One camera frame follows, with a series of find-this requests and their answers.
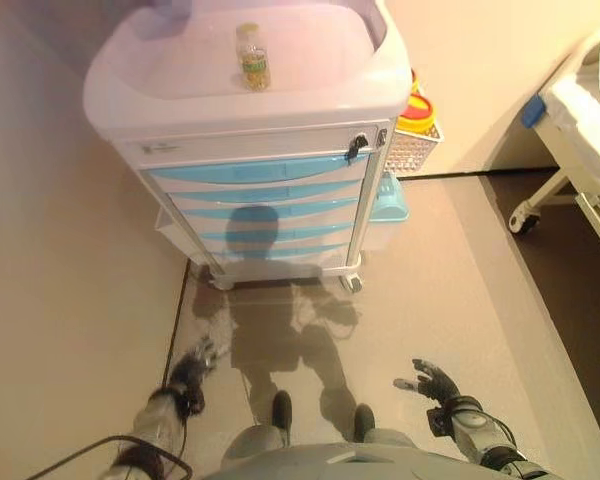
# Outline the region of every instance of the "blue bin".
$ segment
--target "blue bin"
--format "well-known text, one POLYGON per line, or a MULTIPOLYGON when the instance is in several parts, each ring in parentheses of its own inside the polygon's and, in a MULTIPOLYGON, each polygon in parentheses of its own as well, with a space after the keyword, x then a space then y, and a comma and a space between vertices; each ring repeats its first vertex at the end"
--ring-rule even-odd
POLYGON ((364 250, 384 249, 407 218, 409 207, 404 199, 402 186, 393 173, 385 172, 373 202, 364 250))

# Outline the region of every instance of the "beige wall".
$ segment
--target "beige wall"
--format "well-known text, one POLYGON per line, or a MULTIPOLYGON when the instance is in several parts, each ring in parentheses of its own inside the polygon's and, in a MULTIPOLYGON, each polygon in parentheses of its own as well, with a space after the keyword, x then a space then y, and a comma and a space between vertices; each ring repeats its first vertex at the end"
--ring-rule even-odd
MULTIPOLYGON (((81 78, 18 13, 0 2, 4 479, 129 429, 161 379, 184 267, 87 125, 81 78)), ((93 479, 110 454, 53 478, 93 479)))
POLYGON ((517 114, 600 26, 600 0, 387 0, 446 142, 419 174, 551 165, 517 114))

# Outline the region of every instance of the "white cart top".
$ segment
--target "white cart top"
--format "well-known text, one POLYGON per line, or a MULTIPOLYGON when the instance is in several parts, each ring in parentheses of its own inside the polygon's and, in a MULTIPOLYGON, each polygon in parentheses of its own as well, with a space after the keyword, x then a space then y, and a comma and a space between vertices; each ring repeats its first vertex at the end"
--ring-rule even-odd
POLYGON ((84 104, 117 140, 392 118, 410 87, 384 0, 171 0, 122 22, 89 70, 84 104), (235 29, 246 22, 267 47, 264 92, 241 81, 235 29))

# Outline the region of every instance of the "plastic bottle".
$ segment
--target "plastic bottle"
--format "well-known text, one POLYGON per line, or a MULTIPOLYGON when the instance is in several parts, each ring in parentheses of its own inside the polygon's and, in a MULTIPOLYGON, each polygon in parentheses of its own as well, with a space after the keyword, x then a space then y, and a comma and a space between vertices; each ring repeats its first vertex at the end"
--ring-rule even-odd
POLYGON ((244 23, 236 28, 237 50, 245 86, 256 92, 271 84, 267 49, 260 38, 256 23, 244 23))

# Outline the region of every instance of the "label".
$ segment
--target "label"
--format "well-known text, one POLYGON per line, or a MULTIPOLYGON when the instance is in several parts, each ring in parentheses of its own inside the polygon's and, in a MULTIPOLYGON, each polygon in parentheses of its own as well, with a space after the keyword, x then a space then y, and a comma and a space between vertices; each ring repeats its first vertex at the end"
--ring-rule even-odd
POLYGON ((267 60, 261 58, 255 62, 242 62, 244 73, 262 73, 267 70, 267 60))
POLYGON ((174 145, 172 143, 160 142, 149 145, 141 145, 140 148, 142 148, 142 152, 145 155, 152 155, 154 153, 170 153, 174 150, 179 150, 182 147, 180 147, 180 145, 174 145))

